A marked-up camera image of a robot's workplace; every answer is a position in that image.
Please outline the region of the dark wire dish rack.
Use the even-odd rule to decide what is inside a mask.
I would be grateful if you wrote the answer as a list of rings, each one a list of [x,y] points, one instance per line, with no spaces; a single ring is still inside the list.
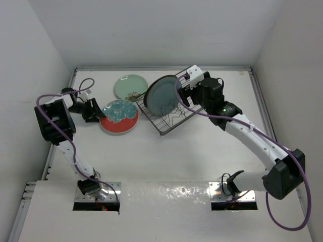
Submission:
[[[189,80],[187,78],[186,70],[179,71],[176,74],[168,74],[168,75],[175,75],[175,76],[177,76],[177,78],[180,78],[180,83],[182,84],[182,87],[189,85]],[[139,110],[144,115],[144,117],[152,124],[152,126],[157,130],[157,132],[161,136],[168,134],[169,132],[174,130],[176,127],[178,127],[179,125],[183,124],[184,122],[186,122],[187,120],[189,120],[190,118],[195,116],[195,113],[186,109],[180,102],[178,103],[177,107],[173,111],[171,111],[169,114],[166,114],[163,116],[155,116],[155,115],[151,114],[148,111],[148,109],[144,106],[143,98],[144,98],[144,96],[142,98],[140,98],[139,100],[137,100],[136,104],[137,104]]]

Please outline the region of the teal blue plate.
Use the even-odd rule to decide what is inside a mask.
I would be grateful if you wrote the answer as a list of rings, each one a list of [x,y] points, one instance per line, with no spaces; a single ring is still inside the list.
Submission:
[[[152,83],[152,88],[147,98],[147,109],[155,116],[163,116],[173,111],[179,101],[175,95],[175,84],[177,76],[166,75]],[[182,84],[177,83],[177,89],[181,88]]]

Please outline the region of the red teal floral plate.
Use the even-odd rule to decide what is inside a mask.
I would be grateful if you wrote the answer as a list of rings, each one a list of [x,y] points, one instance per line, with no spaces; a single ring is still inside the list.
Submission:
[[[123,134],[135,127],[139,119],[136,105],[128,100],[114,100],[102,109],[104,118],[99,119],[101,127],[111,134]]]

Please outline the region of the grey rim cream plate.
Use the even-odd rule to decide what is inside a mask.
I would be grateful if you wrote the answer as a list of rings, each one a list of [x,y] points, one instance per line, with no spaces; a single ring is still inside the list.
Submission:
[[[148,94],[149,94],[149,92],[150,92],[151,88],[152,88],[152,85],[150,85],[150,86],[148,87],[147,91],[146,91],[146,92],[145,92],[145,94],[144,94],[143,103],[144,103],[144,106],[145,106],[146,108],[147,108],[147,98],[148,98]]]

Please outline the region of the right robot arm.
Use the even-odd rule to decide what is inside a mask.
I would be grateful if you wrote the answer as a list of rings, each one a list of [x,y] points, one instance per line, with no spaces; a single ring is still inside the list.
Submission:
[[[258,130],[238,106],[225,100],[221,78],[212,78],[209,72],[204,73],[198,67],[188,70],[184,78],[189,84],[177,89],[182,104],[189,106],[188,98],[191,98],[215,126],[238,139],[265,166],[264,172],[240,170],[230,175],[223,189],[228,196],[255,190],[281,200],[303,182],[304,153],[299,149],[281,148]]]

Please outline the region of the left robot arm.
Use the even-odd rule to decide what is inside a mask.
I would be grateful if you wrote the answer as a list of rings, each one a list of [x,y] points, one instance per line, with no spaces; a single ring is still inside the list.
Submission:
[[[65,156],[77,178],[77,186],[85,196],[97,196],[102,189],[98,172],[80,158],[73,143],[76,127],[71,113],[80,114],[86,123],[97,123],[105,118],[94,98],[88,98],[86,91],[64,88],[60,94],[45,104],[34,108],[43,138],[58,148]]]

